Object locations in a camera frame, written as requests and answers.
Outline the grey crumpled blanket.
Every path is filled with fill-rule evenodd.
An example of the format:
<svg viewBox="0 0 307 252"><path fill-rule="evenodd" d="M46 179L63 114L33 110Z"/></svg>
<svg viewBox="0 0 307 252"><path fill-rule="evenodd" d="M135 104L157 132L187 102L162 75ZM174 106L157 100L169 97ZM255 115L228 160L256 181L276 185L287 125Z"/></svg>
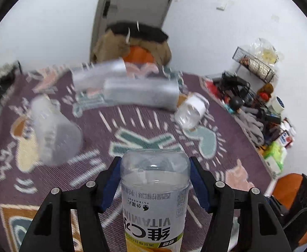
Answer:
<svg viewBox="0 0 307 252"><path fill-rule="evenodd" d="M235 115L235 120L245 130L255 146L262 146L264 144L263 123L257 121L256 116L251 113L245 113L240 109Z"/></svg>

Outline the green tissue pack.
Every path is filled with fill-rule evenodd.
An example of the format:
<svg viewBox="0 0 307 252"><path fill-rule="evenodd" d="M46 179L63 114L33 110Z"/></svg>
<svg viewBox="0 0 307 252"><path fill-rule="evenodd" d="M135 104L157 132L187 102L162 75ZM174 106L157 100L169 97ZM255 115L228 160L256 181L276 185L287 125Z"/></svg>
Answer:
<svg viewBox="0 0 307 252"><path fill-rule="evenodd" d="M263 159L274 176L282 173L286 156L287 149L275 141L263 152Z"/></svg>

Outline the cartoon boy figurine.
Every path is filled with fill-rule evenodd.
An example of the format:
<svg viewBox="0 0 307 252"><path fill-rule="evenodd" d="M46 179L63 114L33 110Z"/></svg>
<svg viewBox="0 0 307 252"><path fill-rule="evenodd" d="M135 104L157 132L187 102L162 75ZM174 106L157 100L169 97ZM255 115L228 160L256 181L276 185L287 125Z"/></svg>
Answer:
<svg viewBox="0 0 307 252"><path fill-rule="evenodd" d="M235 96L231 98L227 104L225 104L225 107L230 114L234 114L234 113L239 113L243 105L244 105L243 99Z"/></svg>

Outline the frosted translucent plastic cup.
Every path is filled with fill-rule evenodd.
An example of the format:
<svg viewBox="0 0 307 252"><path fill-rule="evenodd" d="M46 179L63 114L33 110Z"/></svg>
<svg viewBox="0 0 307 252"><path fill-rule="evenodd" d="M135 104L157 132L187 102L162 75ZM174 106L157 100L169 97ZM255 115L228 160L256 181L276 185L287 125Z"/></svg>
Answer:
<svg viewBox="0 0 307 252"><path fill-rule="evenodd" d="M30 110L42 164L60 166L80 152L83 146L81 129L66 118L47 95L32 99Z"/></svg>

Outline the tall silver paper cup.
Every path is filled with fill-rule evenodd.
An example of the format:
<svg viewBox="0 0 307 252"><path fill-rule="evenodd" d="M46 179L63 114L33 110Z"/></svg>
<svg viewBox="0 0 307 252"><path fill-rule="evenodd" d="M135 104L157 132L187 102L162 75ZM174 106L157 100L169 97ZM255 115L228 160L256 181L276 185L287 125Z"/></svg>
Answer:
<svg viewBox="0 0 307 252"><path fill-rule="evenodd" d="M106 101L118 104L141 105L167 110L177 108L179 85L164 78L109 78L103 85Z"/></svg>

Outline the purple patterned woven table cloth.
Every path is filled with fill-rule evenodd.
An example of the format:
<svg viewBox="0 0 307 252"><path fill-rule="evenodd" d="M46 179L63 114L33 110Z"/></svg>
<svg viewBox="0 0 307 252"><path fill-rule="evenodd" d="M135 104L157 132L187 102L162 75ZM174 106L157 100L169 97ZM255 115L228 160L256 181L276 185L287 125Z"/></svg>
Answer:
<svg viewBox="0 0 307 252"><path fill-rule="evenodd" d="M209 101L194 130L183 130L171 112L106 102L102 93L74 91L71 71L46 83L50 70L20 75L0 113L0 245L18 251L42 201L54 187L81 187L110 165L115 156L137 148L171 149L195 156L204 169L232 188L265 191L270 174L253 144L234 118L209 95L206 79L186 73L140 70L138 77L175 79L184 93L200 93ZM30 118L37 89L49 95L83 134L81 152L59 167L38 161Z"/></svg>

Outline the clear cup white label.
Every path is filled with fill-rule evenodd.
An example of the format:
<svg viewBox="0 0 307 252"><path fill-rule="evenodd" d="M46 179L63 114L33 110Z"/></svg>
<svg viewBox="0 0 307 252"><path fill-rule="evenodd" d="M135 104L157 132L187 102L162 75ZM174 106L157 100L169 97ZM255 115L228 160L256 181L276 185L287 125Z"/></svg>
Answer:
<svg viewBox="0 0 307 252"><path fill-rule="evenodd" d="M208 107L207 98L199 93L192 93L178 107L174 120L184 130L193 129L200 123Z"/></svg>

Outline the grey entrance door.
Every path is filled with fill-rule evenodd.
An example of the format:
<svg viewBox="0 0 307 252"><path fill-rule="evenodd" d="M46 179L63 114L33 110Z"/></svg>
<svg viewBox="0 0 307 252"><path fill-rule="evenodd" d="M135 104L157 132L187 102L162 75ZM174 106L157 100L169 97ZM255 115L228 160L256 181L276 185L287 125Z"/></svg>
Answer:
<svg viewBox="0 0 307 252"><path fill-rule="evenodd" d="M108 25L129 21L136 25L163 26L172 0L98 0L90 44L90 60L93 49Z"/></svg>

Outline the white tape roll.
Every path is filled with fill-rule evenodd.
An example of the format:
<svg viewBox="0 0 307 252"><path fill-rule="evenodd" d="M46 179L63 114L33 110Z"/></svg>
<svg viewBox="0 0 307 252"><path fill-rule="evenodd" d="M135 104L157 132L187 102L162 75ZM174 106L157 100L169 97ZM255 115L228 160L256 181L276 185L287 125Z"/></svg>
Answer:
<svg viewBox="0 0 307 252"><path fill-rule="evenodd" d="M278 96L275 96L271 101L270 107L275 111L277 114L281 114L284 111L285 105L284 102Z"/></svg>

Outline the orange plush toy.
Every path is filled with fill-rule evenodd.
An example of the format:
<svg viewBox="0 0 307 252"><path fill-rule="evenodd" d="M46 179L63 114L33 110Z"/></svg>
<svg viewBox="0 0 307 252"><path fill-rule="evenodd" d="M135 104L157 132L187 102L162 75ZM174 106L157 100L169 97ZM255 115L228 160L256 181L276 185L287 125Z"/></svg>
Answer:
<svg viewBox="0 0 307 252"><path fill-rule="evenodd" d="M271 83L266 83L258 89L257 96L264 102L268 102L271 99L271 94L274 91L274 87Z"/></svg>

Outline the orange label vitamin drink cup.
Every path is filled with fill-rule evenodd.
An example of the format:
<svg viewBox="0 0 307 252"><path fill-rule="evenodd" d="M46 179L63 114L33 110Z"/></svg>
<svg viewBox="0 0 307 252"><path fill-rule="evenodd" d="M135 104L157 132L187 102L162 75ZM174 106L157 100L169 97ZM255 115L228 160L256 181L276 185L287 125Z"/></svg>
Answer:
<svg viewBox="0 0 307 252"><path fill-rule="evenodd" d="M133 150L121 160L127 251L180 251L190 185L182 151Z"/></svg>

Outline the silver cup behind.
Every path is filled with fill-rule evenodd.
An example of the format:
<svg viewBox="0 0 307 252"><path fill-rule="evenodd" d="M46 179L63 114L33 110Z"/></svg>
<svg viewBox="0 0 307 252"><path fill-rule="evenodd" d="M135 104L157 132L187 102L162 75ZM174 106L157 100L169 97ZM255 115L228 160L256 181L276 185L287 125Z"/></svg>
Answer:
<svg viewBox="0 0 307 252"><path fill-rule="evenodd" d="M106 79L126 77L127 70L123 59L109 60L71 70L74 90L101 89Z"/></svg>

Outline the brown coat on chair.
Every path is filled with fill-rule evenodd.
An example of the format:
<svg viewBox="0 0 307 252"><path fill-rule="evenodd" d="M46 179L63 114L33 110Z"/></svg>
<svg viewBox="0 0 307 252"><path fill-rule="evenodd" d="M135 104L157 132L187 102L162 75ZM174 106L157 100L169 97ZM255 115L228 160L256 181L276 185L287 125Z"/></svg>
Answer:
<svg viewBox="0 0 307 252"><path fill-rule="evenodd" d="M129 63L167 65L172 59L168 35L160 28L119 21L107 26L91 50L91 62L122 58Z"/></svg>

